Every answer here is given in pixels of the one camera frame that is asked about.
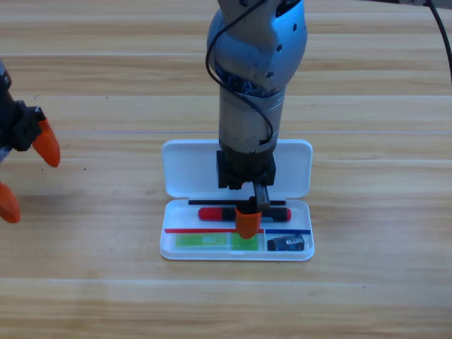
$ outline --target red marker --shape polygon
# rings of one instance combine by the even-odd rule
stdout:
[[[235,208],[204,207],[198,212],[202,221],[235,221]],[[263,222],[287,222],[292,219],[289,208],[269,208],[262,212]]]

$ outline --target black cable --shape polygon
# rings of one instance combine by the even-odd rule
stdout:
[[[438,14],[438,11],[435,8],[435,5],[433,4],[432,0],[427,0],[427,6],[430,7],[430,10],[433,13],[433,16],[435,17],[436,23],[438,24],[439,30],[441,32],[441,36],[444,40],[444,45],[446,46],[446,52],[447,52],[447,59],[449,61],[449,71],[451,72],[451,80],[452,80],[452,51],[451,51],[451,44],[449,43],[449,39],[447,37],[446,28],[444,27],[443,22],[441,21],[441,17]]]
[[[261,140],[260,144],[264,145],[266,143],[269,143],[273,137],[273,134],[275,133],[273,130],[273,125],[271,124],[270,120],[268,119],[268,117],[262,112],[262,110],[256,105],[254,104],[254,102],[252,102],[251,100],[248,100],[246,97],[240,95],[239,93],[234,92],[233,90],[231,90],[230,88],[228,88],[222,81],[218,80],[217,77],[212,73],[210,66],[209,66],[209,60],[210,60],[210,54],[212,53],[212,49],[215,46],[215,43],[217,42],[217,40],[220,38],[220,36],[226,32],[227,30],[229,30],[230,28],[234,27],[236,24],[238,24],[241,20],[243,20],[244,18],[246,18],[250,13],[252,13],[254,10],[256,10],[259,6],[261,6],[264,2],[266,2],[267,0],[260,0],[258,3],[254,4],[253,6],[251,6],[249,9],[247,9],[245,12],[243,12],[242,15],[240,15],[237,19],[235,19],[234,21],[232,21],[229,25],[227,25],[226,27],[224,27],[220,32],[217,33],[217,35],[213,38],[212,42],[210,43],[209,48],[207,49],[207,54],[206,54],[206,69],[207,69],[207,73],[209,73],[209,76],[218,84],[220,85],[222,88],[224,88],[227,92],[231,93],[232,95],[234,95],[236,98],[240,99],[241,101],[245,102],[248,106],[250,106],[252,109],[254,109],[256,112],[258,112],[266,121],[268,127],[270,128],[270,135],[267,137],[267,139],[265,140]]]

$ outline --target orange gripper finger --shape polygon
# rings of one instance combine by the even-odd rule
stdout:
[[[242,214],[235,209],[235,228],[244,239],[251,239],[261,228],[262,212],[254,214]]]
[[[33,148],[47,164],[58,167],[61,159],[58,140],[47,119],[40,121],[39,125],[42,133],[33,141]]]
[[[19,202],[13,192],[0,182],[0,217],[5,221],[15,224],[20,221]]]

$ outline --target green eraser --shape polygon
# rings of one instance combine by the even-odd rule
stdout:
[[[258,251],[259,242],[258,235],[251,239],[243,239],[238,233],[232,233],[232,250],[233,251]]]
[[[177,247],[191,246],[224,246],[226,245],[226,234],[179,234],[176,238]]]

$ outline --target wood grain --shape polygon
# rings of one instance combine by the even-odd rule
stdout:
[[[0,227],[0,337],[452,338],[451,85],[427,8],[306,1],[280,137],[314,147],[312,260],[162,259],[161,146],[218,137],[203,68],[217,8],[0,1],[12,93],[43,108],[62,154],[1,163],[23,217]]]

